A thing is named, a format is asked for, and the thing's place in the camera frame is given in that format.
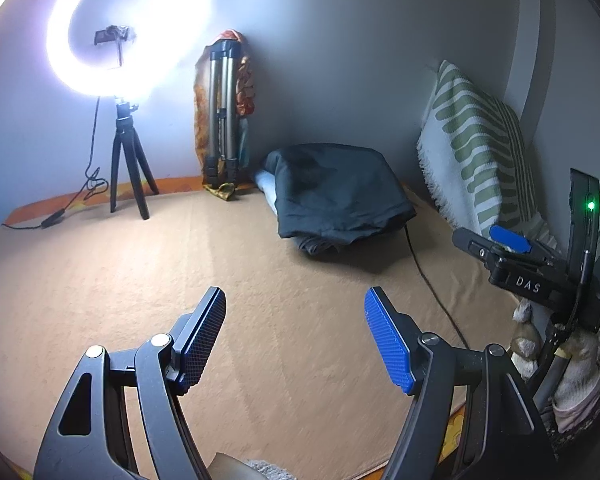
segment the bolt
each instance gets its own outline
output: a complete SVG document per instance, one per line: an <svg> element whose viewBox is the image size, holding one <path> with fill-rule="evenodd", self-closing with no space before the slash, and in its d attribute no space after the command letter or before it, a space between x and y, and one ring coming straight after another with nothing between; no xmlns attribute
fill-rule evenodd
<svg viewBox="0 0 600 480"><path fill-rule="evenodd" d="M440 342L440 336L433 332L425 332L422 334L422 342L427 346L435 346Z"/></svg>
<svg viewBox="0 0 600 480"><path fill-rule="evenodd" d="M170 341L169 334L156 334L151 338L151 344L154 346L165 346Z"/></svg>
<svg viewBox="0 0 600 480"><path fill-rule="evenodd" d="M502 357L504 355L504 348L500 345L489 345L489 353L494 357Z"/></svg>
<svg viewBox="0 0 600 480"><path fill-rule="evenodd" d="M84 353L87 357L91 359L95 359L99 357L104 352L104 348L100 345L93 345L87 348L87 351Z"/></svg>

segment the folded black fabric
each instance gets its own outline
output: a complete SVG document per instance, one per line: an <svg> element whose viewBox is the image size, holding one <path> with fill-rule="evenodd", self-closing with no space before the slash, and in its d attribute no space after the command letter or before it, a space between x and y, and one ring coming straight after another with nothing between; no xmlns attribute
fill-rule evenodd
<svg viewBox="0 0 600 480"><path fill-rule="evenodd" d="M267 155L276 179L278 234L347 245L402 228L416 213L381 153L344 144L298 144Z"/></svg>

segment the ring light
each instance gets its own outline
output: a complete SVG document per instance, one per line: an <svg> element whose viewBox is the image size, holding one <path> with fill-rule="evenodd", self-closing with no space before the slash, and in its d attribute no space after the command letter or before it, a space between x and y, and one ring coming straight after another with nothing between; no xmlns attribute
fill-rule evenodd
<svg viewBox="0 0 600 480"><path fill-rule="evenodd" d="M137 39L122 68L96 68L78 60L69 44L69 26L82 0L57 0L49 18L46 52L56 75L88 95L146 95L191 49L206 25L210 0L149 0L138 23Z"/></svg>

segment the blue gripper pad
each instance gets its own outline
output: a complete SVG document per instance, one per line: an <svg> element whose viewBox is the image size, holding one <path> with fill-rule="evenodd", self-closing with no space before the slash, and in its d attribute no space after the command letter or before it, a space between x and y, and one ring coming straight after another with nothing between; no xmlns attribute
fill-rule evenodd
<svg viewBox="0 0 600 480"><path fill-rule="evenodd" d="M388 301L382 289L379 292L384 298L381 298L378 291L373 288L370 288L365 294L366 322L376 340L376 346L378 346L389 377L396 386L400 386L402 391L409 395L415 384L409 349L387 312L387 309L395 312L394 306Z"/></svg>
<svg viewBox="0 0 600 480"><path fill-rule="evenodd" d="M529 240L499 225L491 226L489 229L489 236L494 242L502 244L516 253L531 252Z"/></svg>
<svg viewBox="0 0 600 480"><path fill-rule="evenodd" d="M225 315L224 292L210 287L174 342L172 363L178 373L174 382L180 394L200 381Z"/></svg>

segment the cable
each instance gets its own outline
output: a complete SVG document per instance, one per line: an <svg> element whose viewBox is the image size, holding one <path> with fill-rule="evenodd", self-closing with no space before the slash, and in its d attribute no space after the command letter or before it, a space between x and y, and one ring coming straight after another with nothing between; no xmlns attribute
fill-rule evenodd
<svg viewBox="0 0 600 480"><path fill-rule="evenodd" d="M83 202L87 202L88 199L100 195L101 193L106 193L109 190L109 181L106 178L98 177L100 174L100 167L98 166L93 173L89 174L89 170L91 169L91 164L93 163L93 146L96 138L96 126L98 125L98 110L100 109L100 96L96 101L96 111L93 115L93 129L91 131L91 149L89 151L89 163L87 164L87 168L84 170L84 176L86 177L86 181L82 184L82 187L79 191L69 200L66 206L62 209L58 209L52 215L49 215L45 218L40 224L29 227L16 227L8 224L2 224L3 227L7 227L9 229L13 229L14 231L24 231L24 230L33 230L33 229L45 229L47 227L51 227L56 221L69 209L69 206L75 202L80 196L80 193L87 190L87 194L82 198Z"/></svg>
<svg viewBox="0 0 600 480"><path fill-rule="evenodd" d="M448 318L448 320L451 322L451 325L453 325L454 330L456 330L456 333L458 334L458 337L460 338L460 341L462 341L462 344L464 345L464 347L467 350L470 350L469 348L469 343L466 341L466 339L464 338L464 335L462 335L462 331L460 330L460 328L458 327L458 325L456 324L456 322L454 321L453 317L451 317L451 314L449 314L449 311L445 308L445 306L442 304L442 301L440 301L440 298L438 297L438 295L436 294L436 291L433 290L433 286L431 285L431 282L427 279L427 277L424 275L424 272L422 272L422 268L420 267L420 263L416 257L416 253L413 250L413 245L411 245L411 237L409 236L409 230L407 229L407 226L404 226L404 232L407 235L407 243L409 244L409 250L411 251L411 255L413 256L413 261L416 264L416 267L418 268L418 272L420 273L420 276L422 277L422 279L424 280L424 282L427 284L427 286L429 287L429 290L431 291L431 293L433 294L433 297L436 298L436 301L438 302L438 305L440 306L440 308L442 309L442 312L445 313L446 317Z"/></svg>

